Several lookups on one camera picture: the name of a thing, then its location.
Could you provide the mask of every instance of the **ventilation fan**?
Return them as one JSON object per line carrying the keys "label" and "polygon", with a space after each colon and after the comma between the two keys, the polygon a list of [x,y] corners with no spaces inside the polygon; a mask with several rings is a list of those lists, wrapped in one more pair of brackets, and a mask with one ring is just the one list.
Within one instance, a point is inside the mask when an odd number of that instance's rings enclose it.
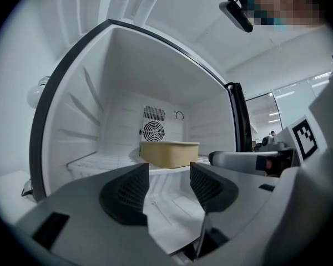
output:
{"label": "ventilation fan", "polygon": [[148,142],[161,141],[165,135],[164,124],[150,121],[143,127],[143,140]]}

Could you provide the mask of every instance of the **beige box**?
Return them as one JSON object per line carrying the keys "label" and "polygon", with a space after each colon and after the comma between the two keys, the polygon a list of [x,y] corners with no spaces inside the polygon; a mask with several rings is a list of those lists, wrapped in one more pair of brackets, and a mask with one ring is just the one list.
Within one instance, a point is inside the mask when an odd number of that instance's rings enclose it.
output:
{"label": "beige box", "polygon": [[190,162],[198,161],[199,145],[197,142],[141,142],[140,156],[161,168],[189,166]]}

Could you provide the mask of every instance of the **ceiling light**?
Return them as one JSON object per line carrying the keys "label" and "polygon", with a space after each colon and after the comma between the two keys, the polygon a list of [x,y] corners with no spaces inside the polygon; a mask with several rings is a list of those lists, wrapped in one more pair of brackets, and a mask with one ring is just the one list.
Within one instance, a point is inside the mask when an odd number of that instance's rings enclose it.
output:
{"label": "ceiling light", "polygon": [[323,82],[320,82],[320,83],[318,83],[318,84],[313,85],[312,88],[315,88],[315,87],[317,87],[317,86],[322,86],[322,85],[325,85],[325,84],[328,84],[328,83],[329,83],[329,80],[327,80],[327,81],[323,81]]}
{"label": "ceiling light", "polygon": [[331,73],[328,72],[328,73],[325,73],[325,74],[319,75],[319,76],[315,77],[315,80],[320,79],[320,78],[324,78],[324,77],[329,77],[330,74],[331,74]]}
{"label": "ceiling light", "polygon": [[283,94],[283,95],[276,96],[275,98],[276,98],[276,99],[281,99],[281,98],[283,98],[283,97],[285,97],[285,96],[293,95],[294,93],[295,93],[294,91],[291,91],[291,92],[289,92],[289,93],[286,93],[286,94]]}

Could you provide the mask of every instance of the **fan grille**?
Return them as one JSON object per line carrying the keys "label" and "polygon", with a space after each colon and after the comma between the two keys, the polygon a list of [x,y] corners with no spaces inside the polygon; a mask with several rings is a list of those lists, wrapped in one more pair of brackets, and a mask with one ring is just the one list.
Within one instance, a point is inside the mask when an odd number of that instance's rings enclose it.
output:
{"label": "fan grille", "polygon": [[143,136],[148,142],[161,141],[164,137],[163,126],[156,122],[148,122],[143,128]]}

